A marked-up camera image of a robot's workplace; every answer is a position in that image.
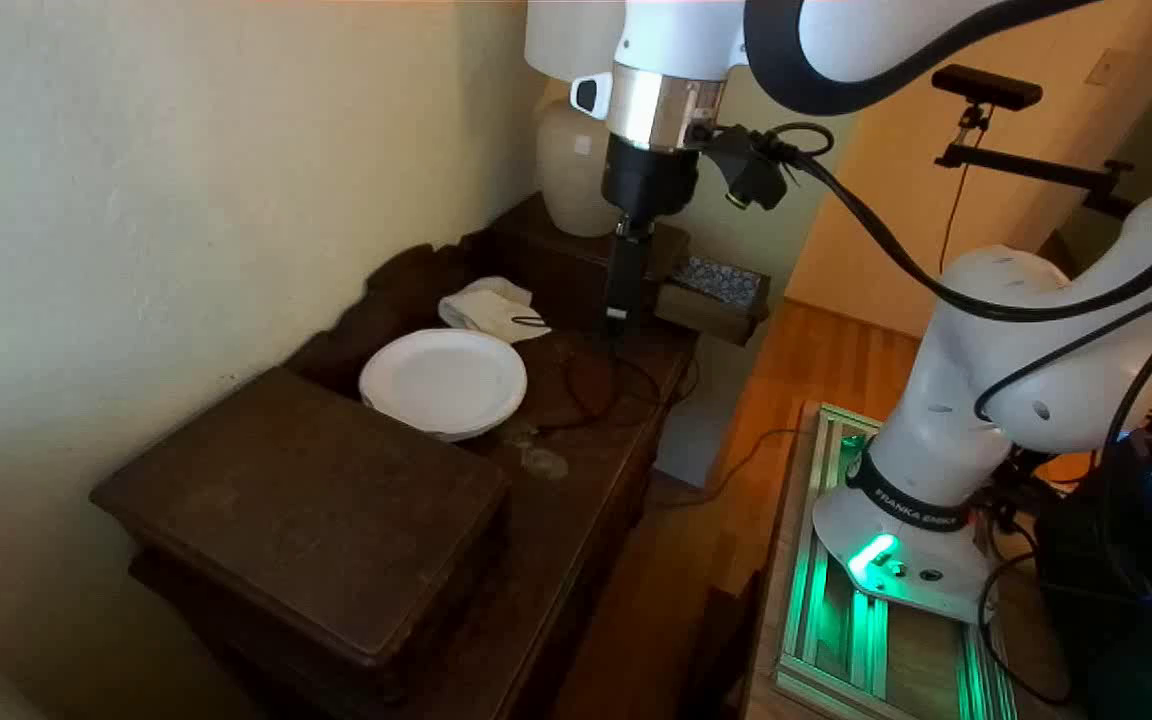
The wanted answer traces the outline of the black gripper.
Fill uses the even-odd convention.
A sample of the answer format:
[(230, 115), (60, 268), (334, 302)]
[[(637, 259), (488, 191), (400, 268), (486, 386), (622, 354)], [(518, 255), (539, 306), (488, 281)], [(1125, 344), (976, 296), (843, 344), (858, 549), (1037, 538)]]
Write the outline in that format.
[(602, 191), (618, 207), (603, 324), (630, 332), (647, 308), (653, 226), (689, 207), (695, 191), (695, 152), (647, 152), (609, 139)]

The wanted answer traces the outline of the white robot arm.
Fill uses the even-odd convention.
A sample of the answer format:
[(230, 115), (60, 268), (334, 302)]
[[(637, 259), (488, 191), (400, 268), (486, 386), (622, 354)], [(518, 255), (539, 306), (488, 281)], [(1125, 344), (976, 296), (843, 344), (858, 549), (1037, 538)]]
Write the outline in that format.
[[(524, 0), (524, 61), (609, 127), (613, 329), (645, 314), (653, 226), (682, 211), (695, 163), (774, 206), (794, 148), (721, 119), (732, 72), (783, 110), (840, 115), (951, 51), (1090, 0)], [(814, 509), (814, 532), (873, 597), (985, 615), (987, 561), (973, 497), (1007, 452), (1086, 452), (1121, 435), (1152, 380), (1152, 201), (1081, 278), (985, 250), (928, 281), (935, 314), (906, 395), (860, 468)]]

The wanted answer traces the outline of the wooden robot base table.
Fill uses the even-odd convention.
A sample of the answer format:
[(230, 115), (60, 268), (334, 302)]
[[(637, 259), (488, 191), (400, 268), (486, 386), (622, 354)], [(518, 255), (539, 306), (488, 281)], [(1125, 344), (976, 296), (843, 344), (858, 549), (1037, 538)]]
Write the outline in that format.
[(1030, 698), (970, 624), (870, 597), (814, 532), (814, 501), (876, 432), (810, 403), (782, 491), (744, 720), (1081, 720)]

